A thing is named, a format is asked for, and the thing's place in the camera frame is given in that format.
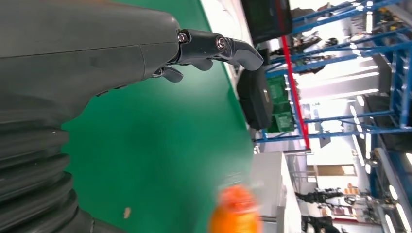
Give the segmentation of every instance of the orange bottle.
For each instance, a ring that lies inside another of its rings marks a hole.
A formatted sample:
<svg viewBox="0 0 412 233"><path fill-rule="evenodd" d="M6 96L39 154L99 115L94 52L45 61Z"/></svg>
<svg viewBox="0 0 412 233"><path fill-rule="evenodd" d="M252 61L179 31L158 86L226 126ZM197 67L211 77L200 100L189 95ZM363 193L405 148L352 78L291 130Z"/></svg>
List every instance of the orange bottle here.
<svg viewBox="0 0 412 233"><path fill-rule="evenodd" d="M210 220L210 233L259 233L258 205L241 184L225 188Z"/></svg>

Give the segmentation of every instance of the black screen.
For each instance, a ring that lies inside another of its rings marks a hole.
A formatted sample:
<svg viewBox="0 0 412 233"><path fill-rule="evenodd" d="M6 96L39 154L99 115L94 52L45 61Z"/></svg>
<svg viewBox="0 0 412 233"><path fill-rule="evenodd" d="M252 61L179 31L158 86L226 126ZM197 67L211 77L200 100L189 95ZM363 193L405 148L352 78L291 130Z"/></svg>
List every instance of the black screen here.
<svg viewBox="0 0 412 233"><path fill-rule="evenodd" d="M289 0L242 0L253 43L261 43L292 32Z"/></svg>

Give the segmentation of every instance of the green plastic bin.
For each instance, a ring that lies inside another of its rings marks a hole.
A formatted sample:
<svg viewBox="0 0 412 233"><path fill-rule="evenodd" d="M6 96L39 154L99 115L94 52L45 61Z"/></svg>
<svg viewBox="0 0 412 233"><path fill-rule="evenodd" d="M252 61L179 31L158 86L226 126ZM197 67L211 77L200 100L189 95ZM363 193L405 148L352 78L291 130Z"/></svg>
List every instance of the green plastic bin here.
<svg viewBox="0 0 412 233"><path fill-rule="evenodd" d="M292 107L289 102L274 104L272 113L272 126L268 133L292 132L295 130Z"/></svg>
<svg viewBox="0 0 412 233"><path fill-rule="evenodd" d="M268 79L269 93L273 104L289 102L286 82L283 75L274 76Z"/></svg>

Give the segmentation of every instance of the factory floor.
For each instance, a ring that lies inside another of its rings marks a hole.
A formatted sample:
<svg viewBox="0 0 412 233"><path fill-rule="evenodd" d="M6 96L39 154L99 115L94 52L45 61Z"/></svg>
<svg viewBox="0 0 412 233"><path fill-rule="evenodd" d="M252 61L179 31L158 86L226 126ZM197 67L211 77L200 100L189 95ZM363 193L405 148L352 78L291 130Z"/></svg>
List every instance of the factory floor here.
<svg viewBox="0 0 412 233"><path fill-rule="evenodd" d="M119 2L209 30L198 0ZM207 232L225 177L250 166L252 143L222 64L179 69L180 83L150 79L110 91L64 126L80 206L130 233Z"/></svg>

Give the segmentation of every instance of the screw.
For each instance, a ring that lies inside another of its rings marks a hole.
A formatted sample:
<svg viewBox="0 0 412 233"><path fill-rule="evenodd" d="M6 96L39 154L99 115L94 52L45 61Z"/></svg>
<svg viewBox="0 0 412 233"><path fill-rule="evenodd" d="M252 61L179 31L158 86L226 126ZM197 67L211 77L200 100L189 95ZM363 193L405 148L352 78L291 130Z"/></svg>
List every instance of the screw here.
<svg viewBox="0 0 412 233"><path fill-rule="evenodd" d="M183 42L187 42L188 41L188 36L184 33L180 33L179 35L177 35L177 39L179 40L179 42L183 43Z"/></svg>
<svg viewBox="0 0 412 233"><path fill-rule="evenodd" d="M223 37L219 36L216 38L216 46L218 47L219 50L224 49L225 41Z"/></svg>

